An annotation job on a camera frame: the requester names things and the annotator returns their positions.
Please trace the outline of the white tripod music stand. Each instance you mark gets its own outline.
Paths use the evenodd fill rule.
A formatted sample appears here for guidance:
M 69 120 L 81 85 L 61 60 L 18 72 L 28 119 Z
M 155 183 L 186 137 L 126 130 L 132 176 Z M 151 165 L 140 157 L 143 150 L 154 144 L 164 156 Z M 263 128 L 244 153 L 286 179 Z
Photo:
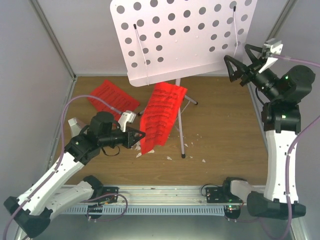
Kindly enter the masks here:
M 242 59 L 255 0 L 113 0 L 110 13 L 132 86 L 225 69 Z

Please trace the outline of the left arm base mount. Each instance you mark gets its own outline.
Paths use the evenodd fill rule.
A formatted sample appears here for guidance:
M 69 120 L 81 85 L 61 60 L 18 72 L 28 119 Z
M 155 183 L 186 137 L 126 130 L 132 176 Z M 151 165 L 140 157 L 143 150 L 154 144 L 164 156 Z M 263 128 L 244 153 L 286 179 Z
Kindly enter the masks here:
M 119 187 L 117 186 L 104 186 L 102 193 L 92 196 L 90 199 L 83 201 L 83 203 L 99 203 L 99 204 L 112 204 L 118 201 Z

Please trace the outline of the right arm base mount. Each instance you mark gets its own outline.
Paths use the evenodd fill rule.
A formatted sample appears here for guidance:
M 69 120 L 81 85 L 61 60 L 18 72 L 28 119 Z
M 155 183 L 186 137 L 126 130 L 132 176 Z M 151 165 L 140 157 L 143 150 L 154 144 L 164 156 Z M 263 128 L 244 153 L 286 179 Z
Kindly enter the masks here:
M 235 196 L 229 196 L 222 186 L 205 184 L 200 188 L 200 193 L 206 198 L 208 204 L 242 204 L 243 201 Z

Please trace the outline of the red sheet music paper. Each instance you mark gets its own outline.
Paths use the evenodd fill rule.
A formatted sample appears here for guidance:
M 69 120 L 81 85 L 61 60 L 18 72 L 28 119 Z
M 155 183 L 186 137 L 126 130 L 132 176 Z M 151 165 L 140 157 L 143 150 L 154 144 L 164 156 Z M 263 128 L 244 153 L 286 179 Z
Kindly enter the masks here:
M 95 88 L 90 95 L 100 98 L 120 112 L 125 112 L 127 110 L 134 112 L 136 108 L 140 106 L 140 102 L 138 100 L 108 80 L 105 80 L 100 86 Z M 88 97 L 87 99 L 98 112 L 110 112 L 117 121 L 121 117 L 120 113 L 110 109 L 99 100 L 91 97 Z

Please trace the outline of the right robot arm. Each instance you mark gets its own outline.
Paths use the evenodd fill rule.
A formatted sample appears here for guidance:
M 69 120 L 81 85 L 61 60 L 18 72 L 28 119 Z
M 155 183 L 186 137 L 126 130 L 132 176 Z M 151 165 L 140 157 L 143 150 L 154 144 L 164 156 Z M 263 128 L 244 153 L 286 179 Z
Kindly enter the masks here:
M 240 80 L 242 86 L 252 83 L 267 98 L 261 120 L 267 141 L 268 170 L 264 191 L 242 178 L 228 177 L 221 196 L 228 203 L 237 198 L 246 202 L 253 217 L 290 220 L 306 214 L 306 207 L 299 202 L 295 178 L 297 137 L 301 133 L 299 103 L 312 91 L 316 75 L 309 67 L 296 65 L 278 77 L 271 66 L 282 48 L 274 40 L 263 47 L 246 44 L 250 65 L 229 55 L 224 57 L 231 82 Z

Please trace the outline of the white metronome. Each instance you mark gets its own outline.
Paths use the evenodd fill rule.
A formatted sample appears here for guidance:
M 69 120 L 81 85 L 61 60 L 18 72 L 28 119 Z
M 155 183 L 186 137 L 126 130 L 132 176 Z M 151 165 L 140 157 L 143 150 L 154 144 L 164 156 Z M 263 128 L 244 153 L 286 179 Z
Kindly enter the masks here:
M 88 125 L 79 120 L 77 117 L 73 117 L 68 120 L 68 124 L 71 132 L 71 139 L 74 141 L 75 145 L 79 145 L 80 142 L 86 136 L 88 130 Z

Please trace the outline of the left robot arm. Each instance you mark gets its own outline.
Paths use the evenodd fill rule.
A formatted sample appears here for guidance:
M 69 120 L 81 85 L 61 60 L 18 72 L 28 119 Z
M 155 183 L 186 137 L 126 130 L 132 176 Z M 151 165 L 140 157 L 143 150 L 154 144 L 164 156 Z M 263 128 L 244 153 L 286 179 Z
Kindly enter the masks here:
M 3 205 L 29 238 L 36 238 L 59 214 L 73 205 L 103 197 L 103 184 L 94 176 L 85 177 L 73 188 L 58 194 L 58 190 L 105 147 L 123 146 L 130 149 L 145 137 L 145 133 L 129 126 L 136 114 L 125 111 L 119 120 L 110 112 L 100 111 L 71 138 L 51 168 L 28 190 L 17 197 L 8 197 Z

